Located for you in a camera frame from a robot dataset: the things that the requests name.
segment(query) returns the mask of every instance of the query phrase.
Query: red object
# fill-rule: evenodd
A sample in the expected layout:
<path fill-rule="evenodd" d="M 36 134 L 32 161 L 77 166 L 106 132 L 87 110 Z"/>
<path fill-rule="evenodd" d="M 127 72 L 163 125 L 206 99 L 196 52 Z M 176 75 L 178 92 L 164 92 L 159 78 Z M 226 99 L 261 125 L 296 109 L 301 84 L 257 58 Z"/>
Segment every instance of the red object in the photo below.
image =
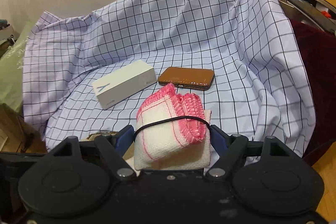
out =
<path fill-rule="evenodd" d="M 329 14 L 326 11 L 321 12 L 324 16 L 326 16 L 327 18 L 331 18 L 331 14 Z"/>
<path fill-rule="evenodd" d="M 336 38 L 306 24 L 290 21 L 304 63 L 315 106 L 316 126 L 303 159 L 313 165 L 336 138 Z"/>

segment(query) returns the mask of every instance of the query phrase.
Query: white box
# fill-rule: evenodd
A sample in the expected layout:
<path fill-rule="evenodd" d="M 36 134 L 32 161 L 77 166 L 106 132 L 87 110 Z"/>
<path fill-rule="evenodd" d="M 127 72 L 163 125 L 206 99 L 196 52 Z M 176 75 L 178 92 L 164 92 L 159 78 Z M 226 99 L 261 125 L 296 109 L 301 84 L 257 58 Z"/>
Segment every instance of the white box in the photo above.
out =
<path fill-rule="evenodd" d="M 154 68 L 142 60 L 135 61 L 92 83 L 103 109 L 108 109 L 156 82 Z"/>

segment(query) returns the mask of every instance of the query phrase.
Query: brown leather case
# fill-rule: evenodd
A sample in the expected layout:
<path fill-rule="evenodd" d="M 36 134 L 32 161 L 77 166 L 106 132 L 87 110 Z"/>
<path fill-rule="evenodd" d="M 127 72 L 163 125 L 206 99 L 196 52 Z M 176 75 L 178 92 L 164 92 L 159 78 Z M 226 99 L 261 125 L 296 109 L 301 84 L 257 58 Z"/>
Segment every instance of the brown leather case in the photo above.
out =
<path fill-rule="evenodd" d="M 210 69 L 169 67 L 158 78 L 160 85 L 173 83 L 175 86 L 194 90 L 208 90 L 215 78 Z"/>

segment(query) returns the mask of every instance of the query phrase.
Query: pink and white cloth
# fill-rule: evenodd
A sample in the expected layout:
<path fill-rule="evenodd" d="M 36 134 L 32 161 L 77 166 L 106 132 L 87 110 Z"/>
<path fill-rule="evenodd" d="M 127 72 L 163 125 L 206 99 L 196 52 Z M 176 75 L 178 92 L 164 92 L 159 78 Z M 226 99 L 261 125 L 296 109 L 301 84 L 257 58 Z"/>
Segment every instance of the pink and white cloth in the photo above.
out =
<path fill-rule="evenodd" d="M 196 116 L 210 121 L 198 95 L 176 94 L 168 84 L 150 95 L 137 112 L 137 128 L 177 116 Z M 139 132 L 134 147 L 134 167 L 140 169 L 198 169 L 210 164 L 210 132 L 202 122 L 181 119 Z"/>

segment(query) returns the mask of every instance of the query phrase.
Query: black and white striped object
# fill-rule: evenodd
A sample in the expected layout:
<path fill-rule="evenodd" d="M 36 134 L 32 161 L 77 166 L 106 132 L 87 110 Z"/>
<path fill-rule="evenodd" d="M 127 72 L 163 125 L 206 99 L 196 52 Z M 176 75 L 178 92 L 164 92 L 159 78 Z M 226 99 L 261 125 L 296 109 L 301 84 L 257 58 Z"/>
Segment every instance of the black and white striped object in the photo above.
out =
<path fill-rule="evenodd" d="M 215 71 L 195 92 L 211 124 L 261 141 L 274 135 L 302 156 L 315 111 L 292 27 L 278 0 L 117 0 L 91 14 L 48 12 L 32 29 L 23 68 L 25 121 L 52 148 L 70 135 L 135 125 L 158 83 L 103 110 L 92 82 L 142 59 L 157 77 L 170 66 Z"/>

